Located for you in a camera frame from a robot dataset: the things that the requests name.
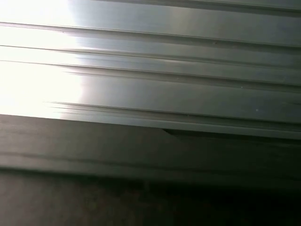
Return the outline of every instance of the groove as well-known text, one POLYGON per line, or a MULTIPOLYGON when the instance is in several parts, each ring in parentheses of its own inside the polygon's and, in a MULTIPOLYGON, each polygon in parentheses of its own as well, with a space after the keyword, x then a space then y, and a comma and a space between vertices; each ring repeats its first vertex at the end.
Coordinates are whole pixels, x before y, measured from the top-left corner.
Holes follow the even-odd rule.
POLYGON ((197 9, 252 13, 252 14, 272 15, 272 16, 289 16, 289 17, 301 16, 301 9, 299 8, 298 9, 283 8, 277 6, 252 5, 247 3, 238 4, 238 3, 231 3, 231 2, 209 1, 209 0, 114 0, 114 2, 171 6, 171 7, 181 7, 181 8, 197 8, 197 9))
POLYGON ((77 65, 51 65, 51 64, 39 64, 39 63, 23 63, 18 62, 20 65, 46 65, 56 66, 61 68, 62 71, 69 75, 74 76, 88 76, 88 77, 111 77, 111 78, 126 78, 126 79, 140 79, 151 81, 165 81, 176 82, 182 84, 193 85, 208 85, 218 87, 230 87, 253 90, 268 90, 274 92, 289 92, 289 93, 301 93, 301 84, 284 84, 284 83, 272 83, 261 81, 249 81, 220 77, 209 77, 201 75, 190 74, 176 74, 176 73, 160 73, 160 72, 147 72, 139 70, 125 70, 114 68, 100 68, 90 66, 77 66, 77 65))
POLYGON ((124 40, 136 39, 136 40, 148 41, 148 42, 182 44, 182 45, 189 45, 189 46, 208 46, 208 47, 215 47, 215 48, 243 49, 243 50, 251 50, 251 51, 258 51, 258 52, 287 53, 287 54, 296 54, 296 55, 299 55, 301 53, 301 46, 272 45, 267 43, 242 42, 236 40, 220 40, 220 39, 209 39, 209 38, 191 37, 191 36, 128 32, 128 31, 116 31, 116 30, 14 24, 14 23, 6 23, 6 22, 0 22, 0 26, 56 30, 62 32, 77 32, 77 33, 87 33, 91 35, 100 35, 100 36, 108 35, 111 37, 112 36, 119 37, 119 38, 122 37, 122 39, 124 40))
POLYGON ((205 76, 194 76, 188 74, 172 74, 172 73, 155 73, 155 72, 140 72, 121 69, 96 69, 91 68, 84 72, 83 76, 108 76, 108 77, 125 77, 134 79, 147 79, 155 81, 169 81, 187 84, 199 84, 220 87, 234 87, 238 89, 254 89, 254 90, 270 90, 276 92, 301 93, 301 85, 287 85, 278 83, 265 83, 259 81, 244 81, 235 79, 212 78, 205 76))
POLYGON ((155 112, 138 109, 126 109, 115 107, 104 107, 94 105, 76 105, 67 103, 55 103, 48 102, 48 107, 56 109, 72 109, 84 112, 88 114, 109 113, 110 115, 122 115, 122 117, 141 118, 141 119, 154 119, 162 121, 181 121, 185 123, 201 123, 212 125, 223 125, 231 127, 247 127, 247 128, 260 128, 260 129, 275 129, 275 130, 287 130, 301 133, 301 123, 285 123, 285 122, 273 122, 273 121, 261 121, 251 119, 237 119, 226 118, 209 115, 192 115, 182 113, 170 113, 170 112, 155 112))

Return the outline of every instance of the aluminum surface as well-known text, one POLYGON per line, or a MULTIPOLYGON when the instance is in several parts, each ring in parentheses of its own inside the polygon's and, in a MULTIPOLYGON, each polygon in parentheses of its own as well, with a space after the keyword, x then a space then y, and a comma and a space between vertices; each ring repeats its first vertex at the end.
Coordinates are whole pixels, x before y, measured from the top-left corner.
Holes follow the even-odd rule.
POLYGON ((298 2, 197 2, 0 0, 0 113, 301 139, 298 2))

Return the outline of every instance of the metal slat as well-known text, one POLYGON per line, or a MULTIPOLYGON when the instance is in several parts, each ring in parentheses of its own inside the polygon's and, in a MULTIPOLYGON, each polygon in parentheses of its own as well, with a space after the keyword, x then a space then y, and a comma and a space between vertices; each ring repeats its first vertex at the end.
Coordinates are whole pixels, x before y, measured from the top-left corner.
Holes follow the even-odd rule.
POLYGON ((2 0, 0 21, 301 46, 300 17, 223 10, 96 0, 2 0))
POLYGON ((165 58, 231 65, 301 69, 301 55, 291 50, 237 44, 163 39, 122 32, 93 32, 62 28, 0 26, 1 45, 62 51, 165 58))
MULTIPOLYGON (((301 108, 294 103, 299 102, 301 93, 187 84, 176 79, 170 82, 76 76, 43 67, 38 71, 35 65, 30 66, 25 71, 12 65, 15 70, 1 79, 2 105, 14 101, 59 102, 300 123, 301 108)), ((0 71, 5 74, 6 68, 0 71)))
POLYGON ((0 0, 0 113, 301 139, 301 17, 261 4, 0 0))

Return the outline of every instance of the corrugated metal panel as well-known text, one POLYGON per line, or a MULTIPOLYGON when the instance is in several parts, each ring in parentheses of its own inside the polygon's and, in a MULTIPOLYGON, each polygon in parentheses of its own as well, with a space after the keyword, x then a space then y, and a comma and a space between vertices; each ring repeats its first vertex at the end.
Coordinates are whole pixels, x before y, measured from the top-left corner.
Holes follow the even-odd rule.
POLYGON ((0 113, 301 139, 298 1, 129 2, 0 0, 0 113))

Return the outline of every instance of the dark surface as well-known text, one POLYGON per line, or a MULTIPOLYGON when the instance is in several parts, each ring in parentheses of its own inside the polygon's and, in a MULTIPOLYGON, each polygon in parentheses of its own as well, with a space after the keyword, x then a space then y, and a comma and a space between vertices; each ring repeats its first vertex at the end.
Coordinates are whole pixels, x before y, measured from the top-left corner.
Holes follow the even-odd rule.
POLYGON ((300 225, 297 194, 0 171, 1 226, 300 225))
POLYGON ((301 190, 301 142, 0 115, 0 167, 301 190))

